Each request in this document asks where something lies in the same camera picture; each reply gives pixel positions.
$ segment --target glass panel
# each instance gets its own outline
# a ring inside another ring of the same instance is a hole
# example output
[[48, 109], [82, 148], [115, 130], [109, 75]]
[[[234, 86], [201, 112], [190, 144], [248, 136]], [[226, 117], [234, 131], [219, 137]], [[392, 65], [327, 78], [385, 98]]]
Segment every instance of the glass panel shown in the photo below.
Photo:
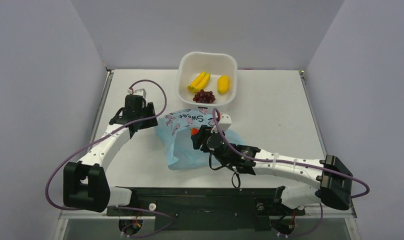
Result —
[[[315, 218], [296, 219], [294, 233], [309, 231], [318, 222]], [[154, 220], [146, 220], [138, 234], [149, 233], [154, 229]], [[64, 235], [64, 240], [123, 240], [120, 238], [117, 219], [70, 219]], [[276, 239], [276, 233], [270, 231], [255, 232], [252, 229], [235, 231], [162, 231], [147, 237], [148, 240], [271, 240]], [[313, 233], [294, 238], [298, 240], [349, 240], [350, 235], [344, 218], [325, 218], [320, 227]]]

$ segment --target white wall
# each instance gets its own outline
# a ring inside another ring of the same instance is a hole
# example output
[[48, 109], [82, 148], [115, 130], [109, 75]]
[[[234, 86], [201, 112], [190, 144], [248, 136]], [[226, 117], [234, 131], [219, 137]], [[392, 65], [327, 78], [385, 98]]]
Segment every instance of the white wall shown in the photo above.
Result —
[[343, 0], [71, 0], [111, 69], [176, 69], [192, 51], [304, 69]]
[[0, 240], [52, 239], [45, 183], [88, 143], [105, 77], [69, 0], [0, 0]]
[[306, 74], [327, 152], [371, 186], [363, 239], [404, 240], [404, 0], [346, 0]]

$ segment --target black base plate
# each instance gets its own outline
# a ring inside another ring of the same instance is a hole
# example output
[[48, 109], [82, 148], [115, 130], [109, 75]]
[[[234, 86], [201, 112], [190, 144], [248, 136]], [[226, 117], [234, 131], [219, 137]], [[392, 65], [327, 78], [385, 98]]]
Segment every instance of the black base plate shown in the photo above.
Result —
[[[274, 201], [276, 188], [155, 188], [127, 187], [133, 191], [130, 207], [148, 209], [156, 204], [156, 211], [175, 217], [167, 230], [237, 230], [270, 231], [270, 216], [293, 215], [293, 210]], [[297, 216], [305, 215], [296, 210]], [[108, 208], [108, 216], [135, 216], [137, 211]], [[156, 216], [155, 229], [169, 223], [164, 216]]]

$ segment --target yellow fruit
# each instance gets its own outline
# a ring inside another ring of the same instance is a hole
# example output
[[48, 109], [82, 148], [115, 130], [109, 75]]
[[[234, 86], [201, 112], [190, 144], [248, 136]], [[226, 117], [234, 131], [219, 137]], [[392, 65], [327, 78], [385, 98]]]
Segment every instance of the yellow fruit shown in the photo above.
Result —
[[207, 74], [206, 71], [203, 71], [199, 73], [199, 75], [190, 83], [189, 86], [187, 86], [187, 90], [193, 92], [193, 89], [202, 82], [202, 79], [204, 79], [205, 75]]
[[229, 76], [222, 75], [218, 78], [218, 93], [225, 94], [229, 90], [230, 80]]
[[207, 74], [203, 77], [202, 81], [200, 81], [200, 83], [199, 83], [197, 86], [194, 87], [193, 92], [194, 92], [194, 93], [197, 93], [197, 92], [199, 92], [201, 89], [204, 89], [204, 88], [208, 85], [208, 82], [210, 81], [210, 78], [211, 78], [211, 73], [207, 73]]

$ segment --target cable tie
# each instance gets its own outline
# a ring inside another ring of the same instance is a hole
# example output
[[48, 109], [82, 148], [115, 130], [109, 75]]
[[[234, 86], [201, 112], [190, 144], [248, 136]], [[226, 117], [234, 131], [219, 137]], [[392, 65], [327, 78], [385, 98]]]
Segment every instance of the cable tie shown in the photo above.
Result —
[[279, 158], [279, 153], [278, 152], [275, 152], [274, 154], [273, 154], [273, 159], [272, 159], [272, 174], [274, 175], [274, 176], [277, 176], [276, 175], [276, 161], [277, 161], [277, 159]]
[[298, 162], [298, 159], [295, 158], [293, 159], [293, 168], [292, 168], [292, 174], [295, 176], [295, 180], [298, 181], [298, 178], [295, 175], [295, 169], [296, 169], [296, 163]]

